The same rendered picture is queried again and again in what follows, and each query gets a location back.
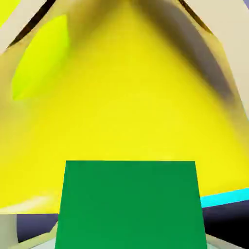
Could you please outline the large yellow box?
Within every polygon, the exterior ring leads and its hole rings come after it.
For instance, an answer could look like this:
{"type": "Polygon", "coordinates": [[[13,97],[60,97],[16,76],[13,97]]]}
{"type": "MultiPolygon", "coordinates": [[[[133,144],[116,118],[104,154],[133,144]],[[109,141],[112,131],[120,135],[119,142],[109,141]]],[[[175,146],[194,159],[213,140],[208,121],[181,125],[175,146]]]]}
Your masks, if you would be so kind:
{"type": "Polygon", "coordinates": [[[20,0],[0,0],[0,27],[20,3],[20,0]]]}

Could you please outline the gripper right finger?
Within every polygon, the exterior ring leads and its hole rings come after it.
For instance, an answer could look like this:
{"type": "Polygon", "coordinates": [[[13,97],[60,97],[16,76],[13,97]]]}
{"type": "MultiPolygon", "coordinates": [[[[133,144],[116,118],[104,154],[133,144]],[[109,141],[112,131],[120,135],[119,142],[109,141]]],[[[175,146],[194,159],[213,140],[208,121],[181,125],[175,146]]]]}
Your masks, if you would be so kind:
{"type": "Polygon", "coordinates": [[[206,234],[207,244],[211,249],[236,249],[236,245],[206,234]]]}

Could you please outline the small green cube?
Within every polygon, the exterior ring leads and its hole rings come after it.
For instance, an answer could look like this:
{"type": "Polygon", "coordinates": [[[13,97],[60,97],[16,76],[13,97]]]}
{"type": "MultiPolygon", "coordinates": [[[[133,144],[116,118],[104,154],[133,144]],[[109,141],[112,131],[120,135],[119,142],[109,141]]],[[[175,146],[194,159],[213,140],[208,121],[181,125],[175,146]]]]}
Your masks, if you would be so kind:
{"type": "Polygon", "coordinates": [[[193,161],[68,161],[55,249],[207,249],[193,161]]]}

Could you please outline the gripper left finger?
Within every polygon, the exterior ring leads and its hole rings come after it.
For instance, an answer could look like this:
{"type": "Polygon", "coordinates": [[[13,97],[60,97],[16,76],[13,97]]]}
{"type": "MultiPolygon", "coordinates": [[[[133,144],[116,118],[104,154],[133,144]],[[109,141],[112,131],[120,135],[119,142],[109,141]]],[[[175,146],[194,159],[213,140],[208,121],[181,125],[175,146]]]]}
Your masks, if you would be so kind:
{"type": "Polygon", "coordinates": [[[50,242],[52,243],[52,249],[55,248],[55,240],[57,233],[58,222],[53,226],[50,232],[41,234],[34,238],[28,239],[18,244],[18,249],[34,249],[37,246],[41,246],[50,242]]]}

